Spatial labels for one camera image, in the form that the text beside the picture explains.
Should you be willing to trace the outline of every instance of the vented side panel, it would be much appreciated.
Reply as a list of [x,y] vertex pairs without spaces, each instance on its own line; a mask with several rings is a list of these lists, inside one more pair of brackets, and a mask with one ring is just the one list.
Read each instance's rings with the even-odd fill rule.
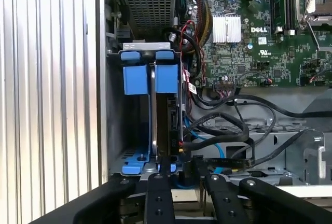
[[131,11],[130,27],[135,37],[156,34],[172,25],[175,0],[125,0]]
[[99,185],[95,9],[0,0],[1,224],[30,223]]

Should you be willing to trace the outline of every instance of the capacitor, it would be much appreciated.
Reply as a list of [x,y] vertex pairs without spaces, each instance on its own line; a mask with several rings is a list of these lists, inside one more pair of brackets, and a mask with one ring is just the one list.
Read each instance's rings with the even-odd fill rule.
[[253,48],[254,48],[253,44],[248,44],[246,47],[247,50],[252,50]]
[[173,26],[176,28],[178,26],[178,17],[174,17]]
[[174,34],[174,33],[171,33],[169,36],[168,36],[168,40],[170,41],[170,42],[174,42],[175,41],[175,39],[176,39],[176,34]]
[[284,41],[284,36],[280,36],[279,38],[278,38],[278,42],[280,42],[280,43],[282,43],[283,41]]

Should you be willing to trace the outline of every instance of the motherboard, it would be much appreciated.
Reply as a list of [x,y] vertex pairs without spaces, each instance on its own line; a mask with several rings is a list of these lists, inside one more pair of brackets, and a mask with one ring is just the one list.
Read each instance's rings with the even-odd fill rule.
[[[213,33],[204,45],[198,88],[328,86],[332,68],[332,0],[208,0]],[[196,18],[195,1],[188,2]]]

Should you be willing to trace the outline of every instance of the blue plastic tab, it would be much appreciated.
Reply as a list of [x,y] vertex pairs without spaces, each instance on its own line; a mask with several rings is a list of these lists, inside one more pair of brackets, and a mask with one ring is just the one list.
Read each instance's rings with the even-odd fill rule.
[[125,95],[148,94],[147,66],[123,67]]
[[122,61],[137,61],[141,57],[140,53],[137,51],[127,51],[121,53],[121,60]]
[[176,164],[171,163],[171,172],[174,173],[176,171]]
[[156,84],[157,93],[177,93],[177,65],[156,65]]
[[132,157],[126,159],[126,163],[122,166],[122,173],[124,175],[140,175],[145,163],[149,161],[148,153],[136,152]]
[[173,60],[174,53],[172,51],[157,51],[156,60]]

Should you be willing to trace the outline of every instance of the power supply vent grille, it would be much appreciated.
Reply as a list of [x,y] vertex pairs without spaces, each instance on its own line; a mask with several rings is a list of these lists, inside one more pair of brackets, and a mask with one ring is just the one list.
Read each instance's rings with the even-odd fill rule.
[[175,0],[125,0],[131,11],[131,29],[140,35],[171,26]]

